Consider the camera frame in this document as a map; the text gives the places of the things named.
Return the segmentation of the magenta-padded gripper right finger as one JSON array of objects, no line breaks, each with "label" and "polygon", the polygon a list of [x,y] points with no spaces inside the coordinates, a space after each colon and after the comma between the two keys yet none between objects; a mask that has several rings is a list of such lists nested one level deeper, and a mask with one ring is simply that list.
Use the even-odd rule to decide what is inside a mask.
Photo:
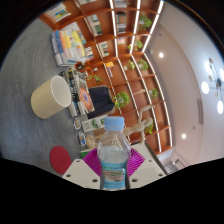
[{"label": "magenta-padded gripper right finger", "polygon": [[138,150],[131,150],[127,163],[129,188],[141,188],[166,176],[151,155],[142,155]]}]

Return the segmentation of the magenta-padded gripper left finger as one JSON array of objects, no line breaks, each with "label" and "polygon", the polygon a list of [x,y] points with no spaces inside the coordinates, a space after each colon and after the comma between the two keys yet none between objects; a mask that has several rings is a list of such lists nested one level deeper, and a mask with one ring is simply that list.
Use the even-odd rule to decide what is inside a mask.
[{"label": "magenta-padded gripper left finger", "polygon": [[75,159],[63,175],[65,180],[84,188],[99,189],[101,164],[97,149],[91,150],[83,159]]}]

